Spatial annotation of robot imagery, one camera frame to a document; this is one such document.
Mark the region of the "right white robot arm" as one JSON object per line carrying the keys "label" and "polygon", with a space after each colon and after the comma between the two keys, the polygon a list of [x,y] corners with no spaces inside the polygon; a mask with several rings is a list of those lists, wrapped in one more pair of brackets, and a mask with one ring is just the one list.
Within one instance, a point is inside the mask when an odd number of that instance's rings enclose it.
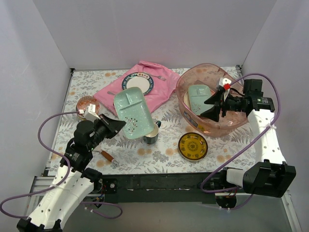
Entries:
{"label": "right white robot arm", "polygon": [[296,176],[294,166],[288,165],[279,146],[274,121],[278,117],[273,100],[264,97],[262,80],[247,79],[239,97],[232,96],[232,81],[221,78],[217,91],[206,104],[213,107],[202,113],[208,119],[219,121],[228,111],[246,114],[255,139],[255,164],[248,170],[222,168],[219,188],[229,192],[242,188],[245,193],[280,198]]}

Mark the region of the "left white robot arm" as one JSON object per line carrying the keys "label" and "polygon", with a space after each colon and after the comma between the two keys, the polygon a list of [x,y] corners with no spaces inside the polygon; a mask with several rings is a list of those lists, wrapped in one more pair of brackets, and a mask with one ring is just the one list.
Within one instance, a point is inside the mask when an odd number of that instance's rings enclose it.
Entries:
{"label": "left white robot arm", "polygon": [[125,124],[103,114],[93,122],[79,122],[50,189],[34,211],[26,219],[19,220],[17,229],[20,232],[61,232],[82,200],[89,193],[102,190],[102,173],[87,167],[93,150],[104,139],[117,135]]}

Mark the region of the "mint divided rectangular tray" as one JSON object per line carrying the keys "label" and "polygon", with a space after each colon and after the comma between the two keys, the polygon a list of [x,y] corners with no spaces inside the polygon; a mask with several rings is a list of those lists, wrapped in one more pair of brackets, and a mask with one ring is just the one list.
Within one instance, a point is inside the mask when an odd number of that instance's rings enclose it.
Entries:
{"label": "mint divided rectangular tray", "polygon": [[208,98],[212,96],[211,89],[207,85],[191,85],[188,88],[188,97],[191,111],[200,116],[203,112],[211,109],[213,104],[205,104]]}

